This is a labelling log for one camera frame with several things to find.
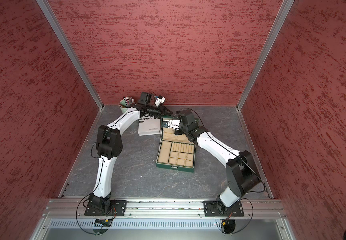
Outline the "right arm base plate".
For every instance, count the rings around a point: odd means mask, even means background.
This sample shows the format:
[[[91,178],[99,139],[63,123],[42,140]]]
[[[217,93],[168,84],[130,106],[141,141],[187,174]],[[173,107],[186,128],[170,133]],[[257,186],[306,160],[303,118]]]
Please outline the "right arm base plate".
[[[206,217],[243,217],[244,210],[240,201],[225,207],[221,201],[203,201]]]

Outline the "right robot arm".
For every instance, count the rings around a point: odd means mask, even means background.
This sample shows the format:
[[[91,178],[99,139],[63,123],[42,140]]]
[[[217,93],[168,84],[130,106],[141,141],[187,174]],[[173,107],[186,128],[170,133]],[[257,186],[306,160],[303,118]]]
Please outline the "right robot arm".
[[[227,187],[217,197],[216,206],[225,214],[262,180],[249,151],[238,151],[218,140],[203,126],[200,117],[191,109],[177,111],[166,127],[177,135],[185,135],[191,143],[213,155],[226,169]]]

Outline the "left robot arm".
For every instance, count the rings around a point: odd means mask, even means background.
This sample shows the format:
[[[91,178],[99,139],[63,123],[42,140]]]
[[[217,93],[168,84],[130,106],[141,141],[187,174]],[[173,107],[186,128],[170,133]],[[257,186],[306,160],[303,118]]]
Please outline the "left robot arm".
[[[142,92],[138,101],[132,103],[118,119],[98,128],[95,146],[99,167],[94,190],[88,196],[89,211],[104,215],[111,210],[112,174],[115,162],[123,150],[122,134],[127,128],[144,115],[160,119],[172,114],[172,111],[163,105],[165,97],[155,96],[153,104],[150,103],[151,97],[152,94]]]

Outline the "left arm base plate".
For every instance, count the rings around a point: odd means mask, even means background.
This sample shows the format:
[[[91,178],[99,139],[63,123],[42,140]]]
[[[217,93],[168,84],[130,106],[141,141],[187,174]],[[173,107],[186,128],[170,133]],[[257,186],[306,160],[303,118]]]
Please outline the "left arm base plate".
[[[102,205],[88,201],[84,215],[88,217],[122,217],[124,216],[126,205],[127,201],[123,200],[110,200]]]

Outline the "green jewelry box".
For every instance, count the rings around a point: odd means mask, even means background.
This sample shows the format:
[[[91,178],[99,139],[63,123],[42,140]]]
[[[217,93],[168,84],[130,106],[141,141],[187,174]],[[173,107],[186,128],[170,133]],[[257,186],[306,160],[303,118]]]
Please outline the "green jewelry box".
[[[176,135],[177,128],[170,128],[168,121],[162,118],[161,136],[155,165],[158,168],[193,173],[195,171],[196,145],[186,135]]]

